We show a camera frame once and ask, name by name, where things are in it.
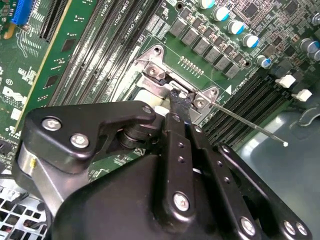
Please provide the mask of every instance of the gray metal panel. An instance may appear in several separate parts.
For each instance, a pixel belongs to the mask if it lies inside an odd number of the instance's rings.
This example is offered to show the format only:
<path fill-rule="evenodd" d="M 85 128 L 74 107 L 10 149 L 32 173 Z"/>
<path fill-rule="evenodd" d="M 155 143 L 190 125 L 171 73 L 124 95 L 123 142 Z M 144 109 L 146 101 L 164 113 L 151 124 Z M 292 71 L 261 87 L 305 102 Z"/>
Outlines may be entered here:
<path fill-rule="evenodd" d="M 300 116 L 283 112 L 266 127 L 288 147 L 258 133 L 238 153 L 320 239 L 320 120 L 301 127 Z"/>

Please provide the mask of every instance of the screw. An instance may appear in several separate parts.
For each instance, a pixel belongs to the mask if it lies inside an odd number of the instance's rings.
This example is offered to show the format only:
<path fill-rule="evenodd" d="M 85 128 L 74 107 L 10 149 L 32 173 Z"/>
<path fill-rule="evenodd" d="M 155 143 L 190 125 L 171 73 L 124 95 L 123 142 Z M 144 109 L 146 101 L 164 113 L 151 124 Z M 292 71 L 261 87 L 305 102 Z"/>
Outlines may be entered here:
<path fill-rule="evenodd" d="M 305 236 L 308 235 L 307 230 L 305 229 L 305 227 L 304 227 L 301 223 L 297 222 L 297 223 L 296 223 L 296 227 L 298 228 L 299 232 L 300 232 L 302 235 L 305 235 Z"/>
<path fill-rule="evenodd" d="M 49 131 L 57 131 L 61 128 L 61 123 L 54 118 L 47 118 L 42 121 L 42 127 Z"/>
<path fill-rule="evenodd" d="M 148 69 L 148 73 L 150 74 L 150 76 L 156 76 L 158 74 L 158 71 L 154 67 L 150 67 Z"/>
<path fill-rule="evenodd" d="M 198 109 L 202 109 L 204 107 L 204 105 L 205 105 L 205 100 L 202 97 L 199 97 L 196 100 L 194 100 L 194 105 Z"/>
<path fill-rule="evenodd" d="M 248 235 L 254 236 L 256 234 L 255 227 L 254 227 L 254 225 L 251 223 L 251 221 L 248 218 L 242 217 L 240 222 L 241 222 L 241 225 L 242 225 L 244 231 Z"/>
<path fill-rule="evenodd" d="M 173 115 L 172 118 L 177 122 L 180 122 L 180 117 L 178 115 Z"/>
<path fill-rule="evenodd" d="M 143 106 L 142 110 L 145 111 L 147 114 L 151 113 L 151 110 L 150 110 L 150 108 L 148 106 Z"/>
<path fill-rule="evenodd" d="M 200 128 L 200 127 L 195 126 L 195 127 L 194 127 L 194 129 L 195 129 L 198 133 L 202 133 L 202 130 L 201 130 L 201 128 Z"/>
<path fill-rule="evenodd" d="M 314 15 L 311 23 L 315 26 L 320 25 L 320 13 L 319 12 L 316 15 Z"/>
<path fill-rule="evenodd" d="M 173 195 L 173 202 L 175 206 L 182 212 L 185 212 L 189 209 L 189 201 L 185 195 L 177 192 Z"/>
<path fill-rule="evenodd" d="M 71 137 L 70 142 L 72 143 L 73 146 L 79 149 L 84 149 L 89 145 L 89 139 L 87 138 L 86 135 L 83 135 L 81 133 L 74 134 Z"/>
<path fill-rule="evenodd" d="M 283 222 L 285 229 L 291 234 L 291 235 L 296 235 L 296 230 L 294 229 L 294 227 L 291 225 L 290 222 L 288 221 L 284 221 Z"/>
<path fill-rule="evenodd" d="M 222 149 L 223 149 L 223 151 L 225 151 L 226 153 L 229 153 L 229 152 L 230 152 L 229 149 L 228 149 L 225 145 L 222 145 Z"/>

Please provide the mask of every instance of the thin metal rod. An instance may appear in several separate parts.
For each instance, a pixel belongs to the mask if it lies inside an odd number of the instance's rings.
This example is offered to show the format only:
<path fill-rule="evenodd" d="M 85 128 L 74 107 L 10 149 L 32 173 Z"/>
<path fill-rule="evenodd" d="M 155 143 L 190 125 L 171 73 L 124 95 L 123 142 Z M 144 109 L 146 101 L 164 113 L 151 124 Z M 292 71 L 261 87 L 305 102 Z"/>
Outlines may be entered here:
<path fill-rule="evenodd" d="M 223 111 L 224 113 L 230 115 L 231 117 L 234 117 L 235 119 L 238 119 L 242 123 L 248 125 L 249 127 L 253 128 L 255 130 L 258 130 L 259 132 L 263 133 L 264 135 L 268 136 L 269 138 L 281 142 L 284 147 L 287 147 L 289 145 L 288 142 L 282 140 L 281 138 L 277 137 L 276 135 L 274 135 L 273 133 L 269 132 L 268 130 L 265 130 L 264 128 L 254 124 L 253 122 L 250 122 L 250 121 L 244 119 L 243 117 L 241 117 L 241 116 L 235 114 L 234 112 L 232 112 L 232 111 L 230 111 L 230 110 L 228 110 L 228 109 L 216 104 L 215 102 L 211 102 L 211 103 L 217 109 Z"/>

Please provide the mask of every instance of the metal lever arm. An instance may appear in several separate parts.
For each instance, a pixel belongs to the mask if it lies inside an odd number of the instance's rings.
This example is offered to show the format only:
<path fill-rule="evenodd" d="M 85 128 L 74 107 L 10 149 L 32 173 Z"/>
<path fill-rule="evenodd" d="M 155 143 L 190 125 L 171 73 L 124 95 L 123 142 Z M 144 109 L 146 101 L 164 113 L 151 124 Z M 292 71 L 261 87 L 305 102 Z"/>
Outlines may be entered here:
<path fill-rule="evenodd" d="M 61 128 L 45 129 L 42 122 L 48 118 L 59 121 Z M 26 116 L 21 139 L 38 158 L 63 172 L 78 174 L 107 156 L 124 126 L 150 124 L 155 118 L 152 108 L 141 101 L 39 108 Z M 88 146 L 74 146 L 71 137 L 75 134 L 86 136 Z"/>

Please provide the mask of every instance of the mounting hole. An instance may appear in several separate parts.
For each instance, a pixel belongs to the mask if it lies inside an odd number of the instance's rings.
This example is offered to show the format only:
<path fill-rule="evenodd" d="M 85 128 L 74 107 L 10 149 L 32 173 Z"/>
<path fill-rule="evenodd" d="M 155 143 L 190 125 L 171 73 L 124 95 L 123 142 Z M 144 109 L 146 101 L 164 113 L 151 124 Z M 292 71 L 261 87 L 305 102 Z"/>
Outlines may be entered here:
<path fill-rule="evenodd" d="M 160 55 L 160 54 L 161 54 L 161 49 L 158 48 L 158 47 L 155 47 L 155 48 L 153 49 L 153 51 L 154 51 L 154 53 L 155 53 L 156 55 Z"/>
<path fill-rule="evenodd" d="M 249 68 L 251 66 L 251 62 L 250 61 L 246 61 L 244 64 L 245 68 Z"/>
<path fill-rule="evenodd" d="M 224 181 L 227 183 L 227 184 L 230 184 L 230 179 L 228 177 L 225 177 L 224 178 Z"/>
<path fill-rule="evenodd" d="M 184 3 L 181 1 L 178 1 L 175 5 L 175 9 L 178 11 L 181 11 L 184 8 Z"/>
<path fill-rule="evenodd" d="M 185 163 L 185 159 L 182 156 L 179 156 L 178 157 L 178 162 L 181 163 L 181 164 L 184 164 Z"/>
<path fill-rule="evenodd" d="M 154 137 L 151 139 L 151 144 L 157 144 L 159 142 L 159 138 L 158 137 Z"/>

